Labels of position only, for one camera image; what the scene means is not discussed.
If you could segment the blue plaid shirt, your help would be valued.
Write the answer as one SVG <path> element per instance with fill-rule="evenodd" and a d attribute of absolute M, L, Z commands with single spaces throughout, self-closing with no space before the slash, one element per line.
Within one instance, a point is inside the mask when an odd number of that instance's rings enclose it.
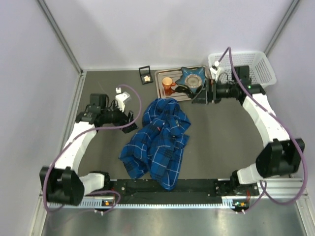
<path fill-rule="evenodd" d="M 174 189 L 189 141 L 186 131 L 190 125 L 177 100 L 154 100 L 143 114 L 142 129 L 132 136 L 119 156 L 129 177 L 138 179 L 149 173 L 164 189 Z"/>

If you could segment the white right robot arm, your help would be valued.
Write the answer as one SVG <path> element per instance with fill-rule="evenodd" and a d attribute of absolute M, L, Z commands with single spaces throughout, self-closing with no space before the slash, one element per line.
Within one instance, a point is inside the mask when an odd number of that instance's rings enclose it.
<path fill-rule="evenodd" d="M 283 126 L 274 119 L 265 90 L 261 84 L 254 84 L 248 66 L 238 66 L 231 73 L 231 79 L 221 82 L 227 73 L 215 62 L 210 67 L 213 81 L 206 94 L 209 101 L 219 103 L 223 98 L 235 98 L 252 118 L 263 142 L 263 150 L 255 162 L 236 170 L 230 177 L 231 186 L 256 183 L 268 177 L 279 177 L 298 171 L 305 143 L 301 138 L 292 139 Z"/>

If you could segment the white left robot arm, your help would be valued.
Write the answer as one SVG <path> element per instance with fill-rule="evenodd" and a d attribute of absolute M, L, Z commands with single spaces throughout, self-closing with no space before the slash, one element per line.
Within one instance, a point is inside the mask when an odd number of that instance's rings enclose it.
<path fill-rule="evenodd" d="M 40 170 L 43 196 L 47 203 L 78 206 L 86 195 L 111 189 L 107 172 L 92 171 L 79 177 L 78 169 L 89 143 L 103 125 L 109 124 L 110 129 L 120 129 L 124 133 L 137 128 L 133 112 L 125 113 L 126 102 L 130 98 L 129 93 L 118 92 L 110 102 L 106 94 L 91 94 L 89 104 L 77 115 L 61 153 L 50 166 Z"/>

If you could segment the black brooch box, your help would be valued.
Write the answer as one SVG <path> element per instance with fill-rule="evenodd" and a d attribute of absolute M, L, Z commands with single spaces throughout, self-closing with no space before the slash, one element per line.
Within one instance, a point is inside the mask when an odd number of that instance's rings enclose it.
<path fill-rule="evenodd" d="M 151 68 L 150 68 L 149 65 L 139 67 L 138 71 L 139 71 L 139 76 L 140 76 L 140 79 L 141 79 L 141 83 L 143 85 L 153 82 L 153 78 L 152 78 L 152 75 L 151 75 Z"/>

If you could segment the blue star-shaped dish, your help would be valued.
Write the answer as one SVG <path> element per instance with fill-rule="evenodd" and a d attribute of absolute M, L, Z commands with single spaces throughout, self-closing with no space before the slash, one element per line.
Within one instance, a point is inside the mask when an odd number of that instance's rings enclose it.
<path fill-rule="evenodd" d="M 192 94 L 197 94 L 199 89 L 205 84 L 207 76 L 207 67 L 199 66 L 194 68 L 181 67 L 182 75 L 175 82 L 179 87 L 187 88 Z"/>

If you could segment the silver metal tray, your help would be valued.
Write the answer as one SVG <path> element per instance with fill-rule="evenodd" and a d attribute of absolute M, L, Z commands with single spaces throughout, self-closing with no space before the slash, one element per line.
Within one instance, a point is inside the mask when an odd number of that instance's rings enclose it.
<path fill-rule="evenodd" d="M 209 67 L 204 65 L 158 70 L 155 72 L 157 97 L 193 100 L 211 78 Z"/>

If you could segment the orange cup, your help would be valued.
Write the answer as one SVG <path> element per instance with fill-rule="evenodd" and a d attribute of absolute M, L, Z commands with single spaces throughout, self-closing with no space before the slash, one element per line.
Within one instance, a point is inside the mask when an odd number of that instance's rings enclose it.
<path fill-rule="evenodd" d="M 162 79 L 162 86 L 166 96 L 171 96 L 173 93 L 175 93 L 173 87 L 176 86 L 176 83 L 173 81 L 172 78 L 164 77 Z"/>

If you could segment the white plastic basket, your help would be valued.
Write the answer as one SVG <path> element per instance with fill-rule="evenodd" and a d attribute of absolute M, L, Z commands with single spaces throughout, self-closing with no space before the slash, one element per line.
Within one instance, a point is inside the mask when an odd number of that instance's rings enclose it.
<path fill-rule="evenodd" d="M 212 53 L 208 56 L 208 64 L 212 67 L 216 61 L 221 69 L 220 82 L 225 84 L 234 82 L 235 77 L 231 69 L 229 54 Z M 243 83 L 260 84 L 263 88 L 277 82 L 275 72 L 261 51 L 232 52 L 232 61 L 240 80 Z"/>

